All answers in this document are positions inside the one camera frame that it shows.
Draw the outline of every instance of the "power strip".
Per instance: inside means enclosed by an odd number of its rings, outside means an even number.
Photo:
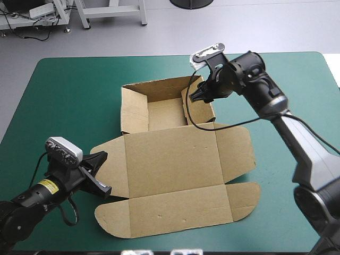
[[[51,13],[54,13],[54,5],[53,5],[53,3],[44,4],[44,5],[39,6],[37,8],[30,9],[30,17],[31,17],[31,19],[42,17],[42,16],[45,16],[45,15],[51,14]]]

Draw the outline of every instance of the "cardboard flap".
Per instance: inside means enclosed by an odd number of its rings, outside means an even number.
[[[203,79],[197,79],[193,84],[191,84],[189,95],[195,92],[195,90],[197,89],[197,85],[202,81]],[[188,90],[187,88],[183,89],[181,94],[182,94],[184,115],[185,115],[185,118],[188,124],[191,125],[192,122],[190,121],[188,117],[188,111],[186,110],[186,105],[185,105],[185,94],[187,90]],[[206,104],[203,101],[196,101],[192,103],[191,100],[188,98],[188,106],[189,106],[190,116],[195,123],[199,124],[199,123],[215,121],[215,113],[214,113],[213,105],[211,103]]]
[[[149,131],[187,125],[181,98],[151,102],[148,103],[148,109]]]
[[[261,187],[256,182],[226,185],[233,220],[248,216],[259,203]]]
[[[91,150],[91,153],[99,151],[107,152],[108,156],[98,171],[96,179],[112,187],[111,195],[128,198],[129,182],[124,137],[96,146]]]
[[[191,125],[124,138],[130,198],[224,184],[214,132]]]
[[[109,234],[131,238],[129,200],[100,205],[95,210],[96,220]]]
[[[215,128],[221,124],[214,123]],[[241,126],[215,131],[224,183],[255,168],[255,155],[248,129]]]
[[[121,130],[124,133],[148,131],[148,99],[146,95],[122,88]]]
[[[130,210],[122,209],[122,202],[118,203],[99,206],[96,218],[105,231],[122,238],[157,235],[233,221],[224,185],[130,199]],[[127,230],[122,229],[122,225],[128,227],[129,217],[130,236]]]
[[[195,76],[194,81],[200,79],[201,76]],[[156,102],[181,97],[181,91],[188,86],[190,76],[170,78],[163,80],[139,82],[134,84],[124,85],[127,88],[148,97],[148,102]]]

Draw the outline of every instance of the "yellow label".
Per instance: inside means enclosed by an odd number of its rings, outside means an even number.
[[[59,191],[59,188],[58,186],[51,180],[48,180],[48,179],[43,179],[41,180],[40,182],[38,182],[38,184],[44,186],[45,188],[48,189],[48,191],[51,193],[51,194],[55,194]]]

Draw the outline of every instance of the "black base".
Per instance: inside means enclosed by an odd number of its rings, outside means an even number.
[[[211,4],[214,0],[170,0],[170,2],[183,9],[199,9]]]

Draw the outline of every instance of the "gray floor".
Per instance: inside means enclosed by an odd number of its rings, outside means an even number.
[[[191,54],[215,42],[227,53],[340,53],[340,0],[215,0],[193,11],[168,0],[145,1],[147,26],[136,16],[92,20],[92,29],[83,30],[74,12],[69,35],[59,27],[46,42],[0,38],[0,141],[42,58]]]

